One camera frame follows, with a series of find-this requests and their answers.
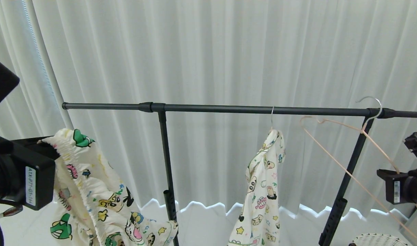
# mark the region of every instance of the black metal rod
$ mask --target black metal rod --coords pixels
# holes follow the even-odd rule
[[[151,107],[152,102],[139,104],[107,104],[107,103],[63,103],[63,109],[115,109],[115,110],[141,110],[144,112],[158,112]],[[217,112],[217,113],[253,113],[271,114],[270,106],[227,106],[227,105],[186,105],[186,104],[161,104],[164,111],[174,112]],[[375,111],[372,109],[339,109],[339,108],[301,108],[301,107],[275,107],[274,114],[290,115],[339,115],[339,116],[360,116],[372,117]],[[404,117],[417,118],[417,112],[397,111],[383,109],[382,115],[385,118]]]
[[[363,121],[362,125],[365,124],[367,119],[368,117],[365,117],[365,120]],[[369,130],[371,129],[373,122],[374,119],[368,121],[368,124],[365,128],[366,133],[369,133]],[[357,165],[357,161],[359,160],[365,142],[366,136],[364,134],[359,134],[354,150],[352,151],[351,159],[349,160],[348,166],[346,167],[346,171],[348,171],[351,174],[354,172],[354,169]],[[346,189],[348,188],[350,180],[351,176],[345,173],[344,179],[342,179],[339,191],[337,192],[336,198],[331,208],[330,215],[328,216],[327,223],[325,224],[324,231],[322,232],[321,237],[319,238],[320,246],[329,246],[331,241],[333,240],[337,226],[342,218],[342,215],[344,214],[344,210],[347,204],[347,200],[344,199],[344,195]]]
[[[160,120],[161,140],[163,143],[163,154],[164,162],[166,165],[166,179],[168,186],[168,190],[164,191],[163,194],[166,199],[165,203],[169,220],[177,221],[177,209],[175,207],[175,195],[173,189],[172,168],[169,152],[169,139],[167,136],[166,112],[158,112],[158,119]],[[174,238],[173,244],[174,246],[179,246],[177,236]]]

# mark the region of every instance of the white basket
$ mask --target white basket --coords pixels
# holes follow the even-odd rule
[[[407,246],[408,244],[400,238],[392,235],[366,233],[361,234],[352,241],[350,246]]]

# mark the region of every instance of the hanger hook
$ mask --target hanger hook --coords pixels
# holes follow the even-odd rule
[[[270,130],[272,131],[274,129],[274,109],[275,106],[272,107],[272,112],[270,113]]]
[[[381,112],[383,111],[383,105],[381,104],[380,100],[378,100],[377,98],[374,98],[374,97],[372,97],[372,96],[365,96],[365,97],[363,97],[362,99],[360,99],[360,100],[356,101],[356,103],[359,103],[359,102],[363,101],[363,99],[365,99],[365,98],[372,98],[372,99],[375,99],[375,101],[377,101],[377,102],[378,102],[378,104],[380,104],[380,110],[378,111],[378,114],[377,114],[376,116],[371,117],[371,118],[368,118],[368,119],[365,121],[365,124],[363,125],[363,128],[362,128],[362,130],[363,130],[363,131],[365,130],[366,125],[368,124],[368,122],[369,122],[370,120],[372,120],[372,119],[376,119],[376,118],[378,118],[378,117],[380,116]]]

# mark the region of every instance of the barcode sticker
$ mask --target barcode sticker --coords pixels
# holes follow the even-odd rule
[[[395,181],[394,182],[394,203],[397,204],[400,202],[400,182]]]

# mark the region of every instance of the hanging shirt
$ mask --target hanging shirt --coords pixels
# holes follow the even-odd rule
[[[61,246],[167,246],[177,234],[174,221],[145,218],[130,190],[96,142],[62,129],[42,140],[60,154],[55,161],[58,209],[50,225]]]
[[[279,246],[277,168],[285,154],[283,134],[272,130],[246,169],[248,190],[228,246]]]

